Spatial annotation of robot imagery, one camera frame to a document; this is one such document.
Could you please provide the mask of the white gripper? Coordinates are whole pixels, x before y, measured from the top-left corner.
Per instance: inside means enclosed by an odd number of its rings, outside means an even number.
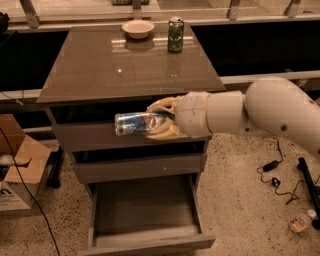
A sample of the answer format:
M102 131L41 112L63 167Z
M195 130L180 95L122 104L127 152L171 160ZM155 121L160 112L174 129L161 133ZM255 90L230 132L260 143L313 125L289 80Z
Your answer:
M147 112L175 113L175 121L166 118L146 133L151 140L174 140L211 136L207 124L207 92L190 92L184 96L166 97L153 102Z

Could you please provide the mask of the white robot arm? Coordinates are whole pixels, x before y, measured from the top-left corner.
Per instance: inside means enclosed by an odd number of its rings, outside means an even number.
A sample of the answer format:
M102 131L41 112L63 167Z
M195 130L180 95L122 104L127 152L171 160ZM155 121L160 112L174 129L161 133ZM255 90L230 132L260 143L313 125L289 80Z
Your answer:
M189 92L148 106L174 116L148 135L154 140L209 137L217 133L284 137L320 159L320 106L291 81L266 76L248 89Z

